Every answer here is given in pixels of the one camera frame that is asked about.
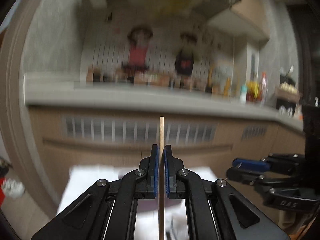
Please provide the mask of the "wooden chopstick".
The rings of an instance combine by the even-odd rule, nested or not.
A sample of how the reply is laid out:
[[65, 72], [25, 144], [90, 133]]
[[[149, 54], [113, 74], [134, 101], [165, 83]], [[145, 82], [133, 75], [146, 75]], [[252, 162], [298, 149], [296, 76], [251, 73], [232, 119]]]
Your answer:
[[165, 209], [165, 168], [164, 168], [164, 117], [159, 119], [159, 166], [158, 166], [158, 239], [164, 240], [164, 209]]

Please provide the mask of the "grey kitchen countertop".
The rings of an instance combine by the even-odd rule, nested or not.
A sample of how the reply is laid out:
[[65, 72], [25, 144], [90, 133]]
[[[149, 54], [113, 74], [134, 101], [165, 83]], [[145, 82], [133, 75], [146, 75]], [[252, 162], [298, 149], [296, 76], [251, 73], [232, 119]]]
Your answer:
[[298, 132], [303, 130], [302, 121], [279, 114], [273, 108], [241, 103], [237, 99], [223, 99], [207, 93], [163, 87], [97, 82], [87, 84], [51, 73], [24, 74], [22, 96], [27, 106], [120, 109], [219, 116], [274, 121]]

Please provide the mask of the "small grey vent grille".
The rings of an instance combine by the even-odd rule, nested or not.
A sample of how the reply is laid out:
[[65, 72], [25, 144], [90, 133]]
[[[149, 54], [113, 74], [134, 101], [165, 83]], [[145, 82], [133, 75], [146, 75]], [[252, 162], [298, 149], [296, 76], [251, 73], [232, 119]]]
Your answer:
[[256, 137], [263, 137], [266, 134], [267, 126], [247, 126], [244, 128], [241, 139], [251, 139]]

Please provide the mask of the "white textured table cloth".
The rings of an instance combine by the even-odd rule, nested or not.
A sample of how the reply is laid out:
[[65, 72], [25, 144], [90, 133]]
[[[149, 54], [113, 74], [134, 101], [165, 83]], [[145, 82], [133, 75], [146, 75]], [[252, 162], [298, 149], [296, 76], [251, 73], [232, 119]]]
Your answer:
[[[183, 199], [190, 239], [218, 239], [208, 195], [213, 182], [186, 169], [180, 159], [166, 160], [167, 198]], [[157, 162], [143, 159], [122, 179], [98, 178], [51, 221], [45, 239], [160, 239], [160, 225], [172, 213], [160, 198]]]

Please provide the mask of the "orange drink bottle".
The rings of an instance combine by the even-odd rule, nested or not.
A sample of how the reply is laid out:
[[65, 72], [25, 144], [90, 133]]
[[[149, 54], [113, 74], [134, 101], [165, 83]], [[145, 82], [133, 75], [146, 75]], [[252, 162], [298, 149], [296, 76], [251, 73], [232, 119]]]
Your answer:
[[266, 103], [268, 93], [268, 81], [266, 72], [262, 72], [261, 81], [260, 81], [260, 96], [261, 96], [261, 105]]

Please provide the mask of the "grey ventilation grille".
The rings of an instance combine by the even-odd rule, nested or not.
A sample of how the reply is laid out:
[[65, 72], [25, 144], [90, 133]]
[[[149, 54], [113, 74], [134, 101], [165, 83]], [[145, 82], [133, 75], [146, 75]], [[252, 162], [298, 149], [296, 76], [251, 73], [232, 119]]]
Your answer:
[[[216, 129], [215, 123], [166, 122], [164, 140], [179, 146], [207, 143], [214, 139]], [[155, 144], [160, 127], [156, 120], [64, 116], [62, 130], [67, 138], [97, 143]]]

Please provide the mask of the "white sneakers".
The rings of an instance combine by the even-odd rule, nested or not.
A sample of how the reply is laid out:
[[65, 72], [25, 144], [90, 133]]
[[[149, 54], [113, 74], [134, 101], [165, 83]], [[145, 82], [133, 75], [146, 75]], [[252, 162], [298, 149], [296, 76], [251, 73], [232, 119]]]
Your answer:
[[1, 189], [6, 197], [17, 199], [25, 193], [25, 187], [20, 181], [6, 179], [1, 184]]

